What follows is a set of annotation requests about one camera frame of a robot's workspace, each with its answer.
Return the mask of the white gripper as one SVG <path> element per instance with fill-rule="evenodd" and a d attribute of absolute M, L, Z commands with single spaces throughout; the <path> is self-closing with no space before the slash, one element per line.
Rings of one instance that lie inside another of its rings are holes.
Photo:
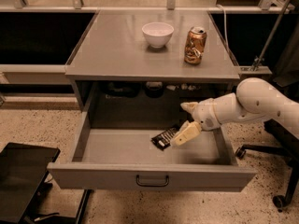
<path fill-rule="evenodd" d="M 204 131 L 211 131 L 220 128 L 221 124 L 216 117 L 214 111 L 214 100 L 212 98 L 199 103 L 181 103 L 180 106 L 184 111 L 190 114 L 192 113 L 192 117 L 195 121 L 185 121 L 182 124 L 170 141 L 172 146 L 178 147 L 185 144 L 197 137 L 201 133 L 202 129 Z"/>

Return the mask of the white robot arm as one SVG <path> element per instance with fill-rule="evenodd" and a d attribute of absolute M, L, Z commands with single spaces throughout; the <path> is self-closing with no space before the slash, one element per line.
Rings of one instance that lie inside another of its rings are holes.
<path fill-rule="evenodd" d="M 185 121 L 171 139 L 170 144 L 175 147 L 197 137 L 201 131 L 215 130 L 226 123 L 255 120 L 273 119 L 299 137 L 299 104 L 257 77 L 241 81 L 236 93 L 180 106 L 192 116 L 193 122 Z"/>

